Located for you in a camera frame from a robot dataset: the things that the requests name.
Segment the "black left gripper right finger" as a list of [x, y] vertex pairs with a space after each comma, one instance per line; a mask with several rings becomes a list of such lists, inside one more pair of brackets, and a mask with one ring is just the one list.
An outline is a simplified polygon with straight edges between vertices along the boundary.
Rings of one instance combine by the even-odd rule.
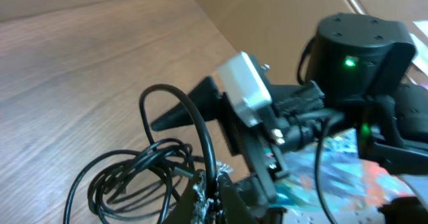
[[227, 173], [217, 179], [219, 194], [219, 223], [264, 223], [268, 200], [255, 175], [234, 183]]

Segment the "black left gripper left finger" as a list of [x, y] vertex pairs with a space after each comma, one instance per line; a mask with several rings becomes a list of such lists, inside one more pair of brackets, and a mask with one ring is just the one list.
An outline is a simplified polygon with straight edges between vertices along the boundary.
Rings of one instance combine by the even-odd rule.
[[207, 220], [208, 209], [205, 171], [197, 170], [180, 201], [165, 219], [165, 224], [203, 224]]

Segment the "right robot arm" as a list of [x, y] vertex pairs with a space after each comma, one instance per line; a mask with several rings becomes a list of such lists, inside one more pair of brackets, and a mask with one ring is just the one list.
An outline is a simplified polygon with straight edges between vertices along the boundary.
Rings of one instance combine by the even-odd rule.
[[427, 174], [427, 91], [403, 84], [416, 52], [403, 23], [341, 13], [323, 19], [300, 59], [308, 66], [297, 85], [274, 85], [256, 58], [240, 52], [189, 97], [206, 121], [216, 120], [232, 154], [251, 177], [233, 185], [219, 175], [217, 201], [207, 200], [206, 181], [193, 177], [167, 223], [279, 223], [276, 183], [289, 176], [283, 155], [348, 128], [357, 131], [361, 159], [392, 175]]

